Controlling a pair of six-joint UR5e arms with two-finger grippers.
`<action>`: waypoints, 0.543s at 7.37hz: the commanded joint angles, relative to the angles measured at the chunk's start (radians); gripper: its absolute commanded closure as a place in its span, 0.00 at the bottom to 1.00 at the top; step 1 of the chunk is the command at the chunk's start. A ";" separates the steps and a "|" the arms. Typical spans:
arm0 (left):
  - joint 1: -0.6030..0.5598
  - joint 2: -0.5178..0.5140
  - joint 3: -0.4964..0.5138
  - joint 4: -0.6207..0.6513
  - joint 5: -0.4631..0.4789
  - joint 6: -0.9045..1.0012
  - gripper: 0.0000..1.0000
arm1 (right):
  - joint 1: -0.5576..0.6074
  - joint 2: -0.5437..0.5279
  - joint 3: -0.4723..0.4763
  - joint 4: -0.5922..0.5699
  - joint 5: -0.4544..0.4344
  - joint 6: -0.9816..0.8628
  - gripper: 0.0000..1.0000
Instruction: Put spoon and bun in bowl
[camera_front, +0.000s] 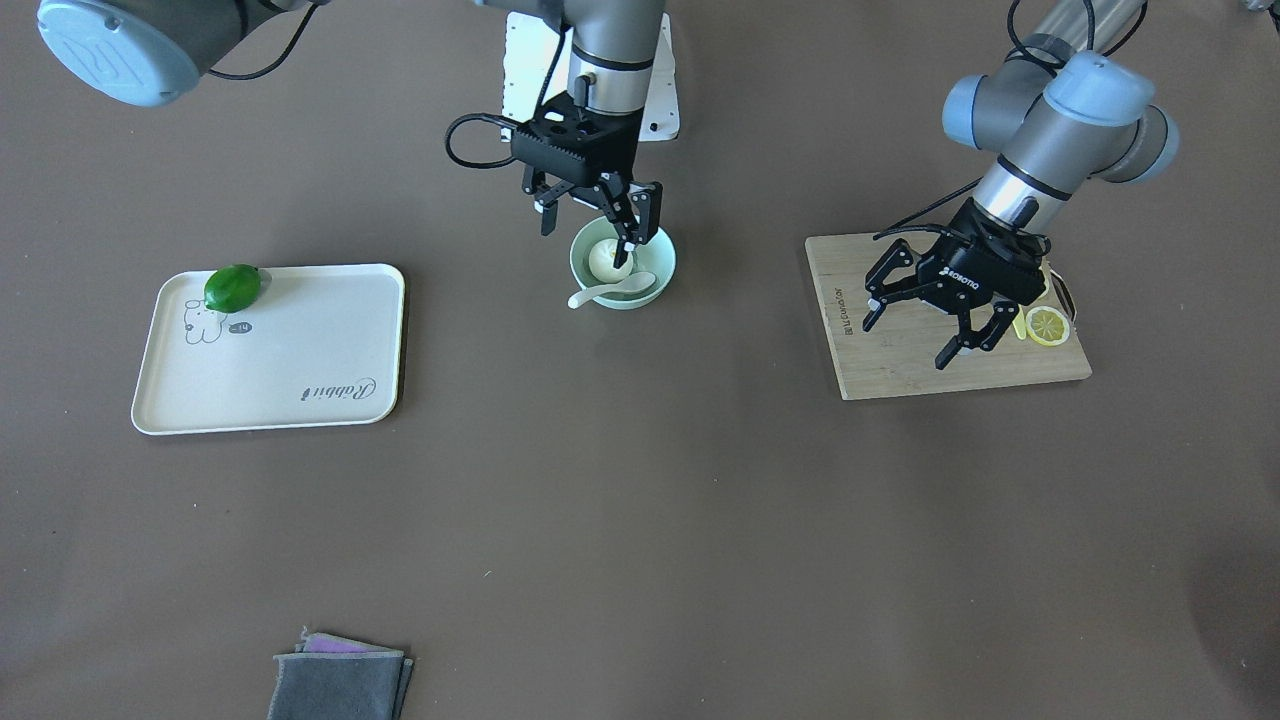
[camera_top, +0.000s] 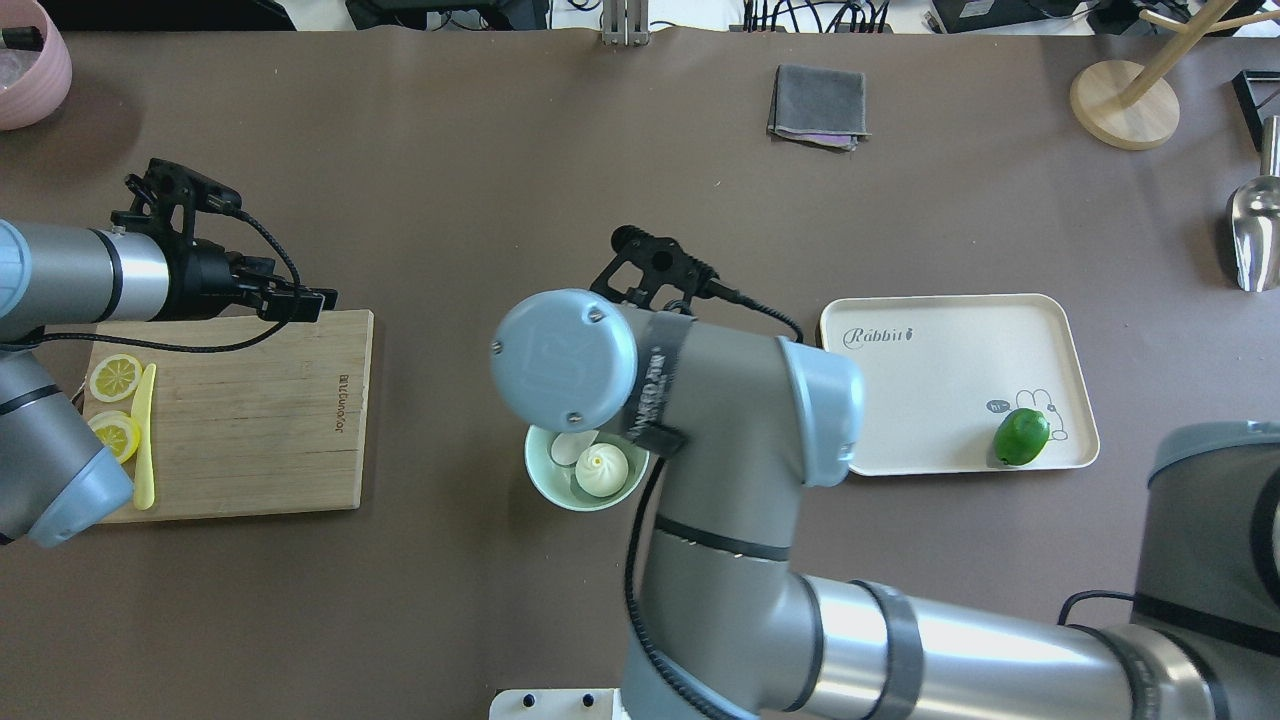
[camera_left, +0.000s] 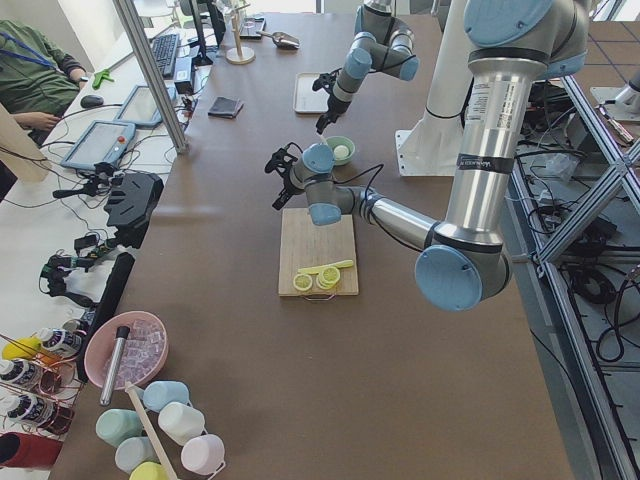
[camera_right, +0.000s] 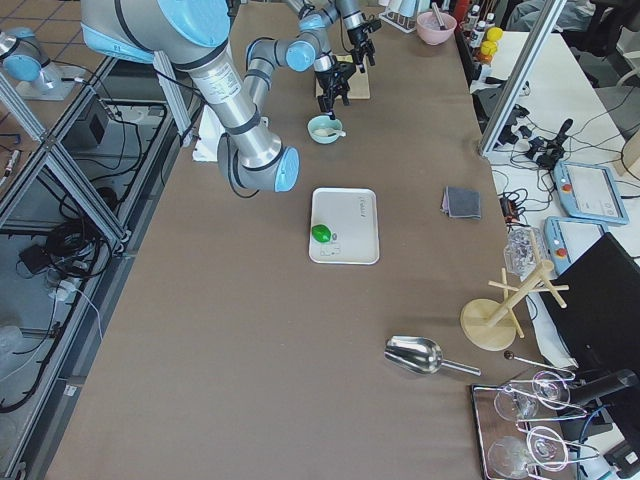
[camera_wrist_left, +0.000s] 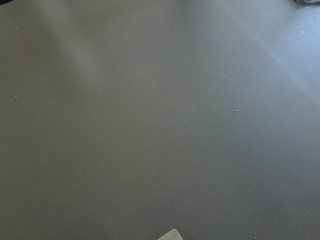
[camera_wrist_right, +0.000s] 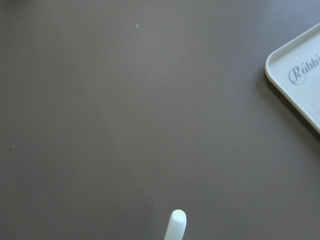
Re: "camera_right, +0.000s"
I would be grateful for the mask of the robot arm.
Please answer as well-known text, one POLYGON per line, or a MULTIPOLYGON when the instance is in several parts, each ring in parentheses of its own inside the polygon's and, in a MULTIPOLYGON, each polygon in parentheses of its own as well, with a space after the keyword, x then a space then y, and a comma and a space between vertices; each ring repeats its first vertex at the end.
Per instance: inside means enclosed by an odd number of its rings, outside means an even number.
POLYGON ((335 23, 343 27, 351 44, 343 49, 361 73, 366 72, 367 66, 375 65, 375 46, 370 35, 381 28, 381 20, 374 16, 367 18, 358 1, 325 1, 320 6, 312 1, 285 1, 285 4, 297 15, 299 26, 305 18, 316 15, 323 28, 335 23))
POLYGON ((240 75, 229 45, 231 19, 224 1, 84 1, 81 25, 86 45, 119 59, 150 64, 164 52, 192 78, 214 111, 226 138, 220 169, 234 187, 286 192, 298 178, 299 154, 270 132, 262 106, 279 66, 295 71, 331 67, 327 28, 346 28, 362 19, 355 1, 330 1, 322 11, 303 12, 293 40, 255 41, 247 51, 249 69, 240 75))

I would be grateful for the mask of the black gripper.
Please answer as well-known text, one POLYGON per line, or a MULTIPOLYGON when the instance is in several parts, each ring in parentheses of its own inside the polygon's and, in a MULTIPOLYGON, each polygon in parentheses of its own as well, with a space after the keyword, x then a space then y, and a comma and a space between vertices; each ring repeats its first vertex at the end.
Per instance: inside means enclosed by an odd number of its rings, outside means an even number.
POLYGON ((370 28, 367 25, 359 25, 347 30, 351 44, 352 60, 360 73, 365 73, 365 52, 370 66, 375 66, 375 47, 369 38, 370 28))
POLYGON ((335 69, 316 72, 315 79, 318 81, 323 93, 317 97, 320 111, 324 114, 334 112, 334 99, 341 97, 344 106, 350 106, 348 92, 350 90, 348 80, 344 81, 337 77, 335 69))

